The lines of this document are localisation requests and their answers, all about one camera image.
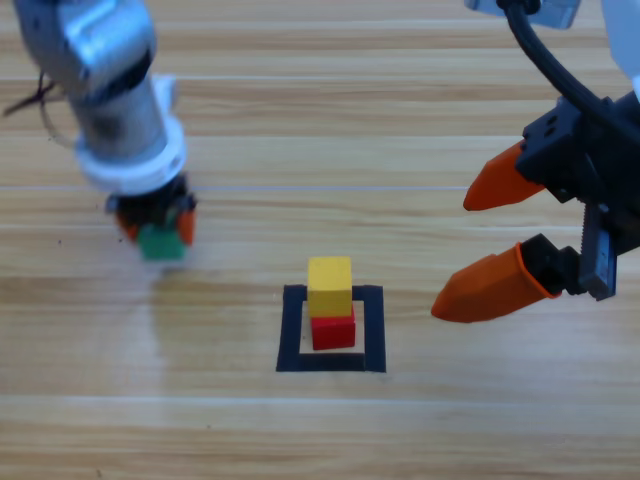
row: yellow block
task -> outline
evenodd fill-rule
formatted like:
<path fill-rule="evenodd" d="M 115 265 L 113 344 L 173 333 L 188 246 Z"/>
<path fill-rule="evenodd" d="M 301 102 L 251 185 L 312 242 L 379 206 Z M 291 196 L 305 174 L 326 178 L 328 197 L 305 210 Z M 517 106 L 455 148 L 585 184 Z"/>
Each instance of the yellow block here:
<path fill-rule="evenodd" d="M 351 315 L 352 280 L 349 257 L 309 259 L 307 305 L 310 317 Z"/>

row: wooden table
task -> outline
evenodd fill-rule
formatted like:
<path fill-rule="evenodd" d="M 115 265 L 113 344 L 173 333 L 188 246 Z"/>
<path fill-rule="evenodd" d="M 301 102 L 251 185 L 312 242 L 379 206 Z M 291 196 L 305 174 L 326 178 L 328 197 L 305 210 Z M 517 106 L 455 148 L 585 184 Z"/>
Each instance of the wooden table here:
<path fill-rule="evenodd" d="M 617 98 L 629 83 L 583 3 L 570 31 L 538 31 Z M 184 268 L 140 261 L 37 110 L 2 121 L 0 479 L 640 477 L 636 253 L 606 302 L 430 316 L 469 263 L 580 237 L 580 205 L 546 192 L 462 208 L 557 96 L 503 20 L 462 4 L 150 0 L 200 199 Z M 37 73 L 8 1 L 0 45 L 8 105 Z M 51 115 L 75 133 L 64 104 Z M 383 286 L 386 374 L 275 371 L 283 286 L 322 255 Z"/>

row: black cable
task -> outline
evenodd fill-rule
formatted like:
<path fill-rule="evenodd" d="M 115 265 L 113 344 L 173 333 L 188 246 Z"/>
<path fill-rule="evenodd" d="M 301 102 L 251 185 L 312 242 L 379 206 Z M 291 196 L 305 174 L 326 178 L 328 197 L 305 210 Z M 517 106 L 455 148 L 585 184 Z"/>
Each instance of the black cable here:
<path fill-rule="evenodd" d="M 51 117 L 49 116 L 49 112 L 47 111 L 48 103 L 64 100 L 66 97 L 64 95 L 51 97 L 50 93 L 53 92 L 57 84 L 53 80 L 49 80 L 49 82 L 45 86 L 44 79 L 45 73 L 40 72 L 40 76 L 38 77 L 38 88 L 36 92 L 33 95 L 25 98 L 24 100 L 20 100 L 16 104 L 6 108 L 4 110 L 4 116 L 8 117 L 20 110 L 37 104 L 40 107 L 40 117 L 42 119 L 42 123 L 51 136 L 51 139 L 62 147 L 73 149 L 74 143 L 71 140 L 68 140 L 64 135 L 60 134 L 60 132 L 58 132 L 55 125 L 53 124 L 53 121 L 51 120 Z"/>
<path fill-rule="evenodd" d="M 521 2 L 506 3 L 505 14 L 509 21 L 509 28 L 511 28 L 520 48 L 553 87 L 594 123 L 617 133 L 621 138 L 640 149 L 640 129 L 610 112 L 600 98 L 558 62 L 531 27 L 525 6 Z"/>

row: black tape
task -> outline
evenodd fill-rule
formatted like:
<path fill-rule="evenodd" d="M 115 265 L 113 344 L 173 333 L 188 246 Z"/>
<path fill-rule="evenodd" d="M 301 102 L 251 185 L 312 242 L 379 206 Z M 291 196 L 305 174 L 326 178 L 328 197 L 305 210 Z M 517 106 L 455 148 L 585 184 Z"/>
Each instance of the black tape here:
<path fill-rule="evenodd" d="M 386 372 L 382 287 L 355 286 L 354 302 L 364 303 L 364 353 L 300 353 L 305 285 L 285 285 L 278 372 Z"/>

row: orange gripper tip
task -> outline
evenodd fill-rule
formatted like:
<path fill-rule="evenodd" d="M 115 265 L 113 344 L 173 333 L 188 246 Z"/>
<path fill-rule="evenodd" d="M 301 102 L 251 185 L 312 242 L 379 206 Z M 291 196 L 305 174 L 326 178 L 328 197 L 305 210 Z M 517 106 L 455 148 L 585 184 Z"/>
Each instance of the orange gripper tip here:
<path fill-rule="evenodd" d="M 516 170 L 522 144 L 516 143 L 485 164 L 467 191 L 463 203 L 466 210 L 487 210 L 520 203 L 544 190 L 544 186 L 528 181 Z"/>
<path fill-rule="evenodd" d="M 180 238 L 185 245 L 193 245 L 193 237 L 195 236 L 196 212 L 191 211 L 183 213 L 178 218 L 178 231 Z"/>
<path fill-rule="evenodd" d="M 551 295 L 526 269 L 520 244 L 489 255 L 453 274 L 431 314 L 441 320 L 473 323 L 508 315 Z"/>
<path fill-rule="evenodd" d="M 129 241 L 135 243 L 138 238 L 138 228 L 135 225 L 127 225 L 119 215 L 116 215 L 116 223 L 127 235 Z"/>

